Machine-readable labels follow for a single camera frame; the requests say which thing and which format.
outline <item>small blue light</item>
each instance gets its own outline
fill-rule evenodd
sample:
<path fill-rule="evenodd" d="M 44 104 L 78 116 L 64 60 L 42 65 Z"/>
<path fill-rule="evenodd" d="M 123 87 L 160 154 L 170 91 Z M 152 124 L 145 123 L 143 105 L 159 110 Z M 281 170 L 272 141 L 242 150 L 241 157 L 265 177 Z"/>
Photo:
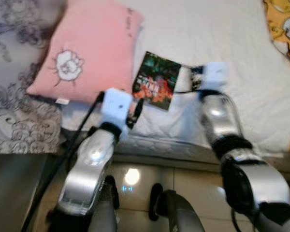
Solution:
<path fill-rule="evenodd" d="M 127 187 L 127 186 L 123 185 L 121 189 L 122 189 L 123 192 L 126 192 L 126 191 L 132 192 L 133 191 L 133 187 L 132 186 Z"/>

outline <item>white label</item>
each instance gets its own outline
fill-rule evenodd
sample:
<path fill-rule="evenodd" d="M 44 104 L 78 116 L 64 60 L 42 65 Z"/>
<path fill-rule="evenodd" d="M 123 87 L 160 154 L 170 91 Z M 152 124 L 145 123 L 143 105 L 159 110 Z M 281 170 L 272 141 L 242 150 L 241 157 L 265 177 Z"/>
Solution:
<path fill-rule="evenodd" d="M 220 90 L 226 83 L 227 63 L 209 62 L 205 66 L 201 89 Z"/>
<path fill-rule="evenodd" d="M 63 99 L 63 98 L 58 98 L 55 103 L 61 104 L 61 105 L 67 105 L 69 104 L 70 100 L 68 99 Z"/>

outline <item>pillow embroidery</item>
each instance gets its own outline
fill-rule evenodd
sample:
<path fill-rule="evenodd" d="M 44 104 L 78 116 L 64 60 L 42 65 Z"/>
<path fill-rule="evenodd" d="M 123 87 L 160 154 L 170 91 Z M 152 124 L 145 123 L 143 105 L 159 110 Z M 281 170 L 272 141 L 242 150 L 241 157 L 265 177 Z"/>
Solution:
<path fill-rule="evenodd" d="M 54 61 L 56 62 L 54 70 L 58 74 L 58 82 L 54 87 L 59 85 L 62 80 L 72 81 L 73 86 L 75 86 L 75 80 L 83 71 L 82 66 L 84 61 L 75 52 L 70 50 L 59 53 Z"/>

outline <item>colorful book cover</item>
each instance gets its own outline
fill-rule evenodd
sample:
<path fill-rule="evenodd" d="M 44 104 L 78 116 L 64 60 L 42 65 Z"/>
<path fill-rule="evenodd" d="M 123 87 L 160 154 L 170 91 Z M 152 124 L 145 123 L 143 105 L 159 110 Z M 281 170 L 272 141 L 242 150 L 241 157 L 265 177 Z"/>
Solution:
<path fill-rule="evenodd" d="M 169 110 L 180 67 L 178 63 L 146 52 L 132 87 L 133 96 Z"/>

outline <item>mattress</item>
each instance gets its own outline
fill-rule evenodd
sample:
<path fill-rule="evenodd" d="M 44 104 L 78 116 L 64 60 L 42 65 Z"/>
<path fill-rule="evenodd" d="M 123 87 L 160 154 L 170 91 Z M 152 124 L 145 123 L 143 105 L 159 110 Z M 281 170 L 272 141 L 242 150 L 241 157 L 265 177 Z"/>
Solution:
<path fill-rule="evenodd" d="M 270 42 L 261 0 L 119 2 L 145 17 L 135 48 L 134 76 L 146 51 L 188 66 L 227 62 L 227 84 L 222 90 L 237 105 L 245 137 L 261 155 L 283 157 L 288 152 L 290 62 Z M 175 90 L 189 89 L 187 70 L 182 69 Z M 64 107 L 63 127 L 77 128 L 87 108 L 79 104 Z M 173 156 L 198 156 L 197 146 L 208 147 L 199 111 L 196 93 L 175 94 L 168 112 L 145 106 L 119 149 L 140 153 L 140 147 L 147 144 L 159 156 L 170 155 L 170 150 L 178 151 Z M 98 118 L 93 114 L 85 129 Z"/>

